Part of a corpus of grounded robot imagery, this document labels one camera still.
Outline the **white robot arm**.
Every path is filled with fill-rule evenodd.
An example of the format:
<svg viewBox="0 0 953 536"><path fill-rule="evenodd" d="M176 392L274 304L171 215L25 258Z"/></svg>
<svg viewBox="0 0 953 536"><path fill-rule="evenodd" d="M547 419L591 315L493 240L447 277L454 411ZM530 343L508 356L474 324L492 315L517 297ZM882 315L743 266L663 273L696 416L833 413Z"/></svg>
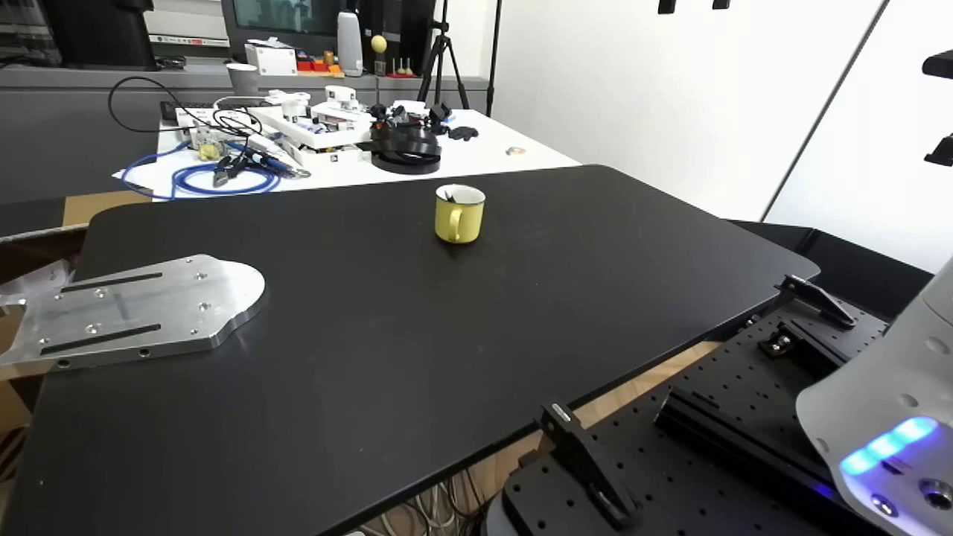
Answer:
<svg viewBox="0 0 953 536"><path fill-rule="evenodd" d="M891 536L953 536L953 263L804 388L794 416L855 516Z"/></svg>

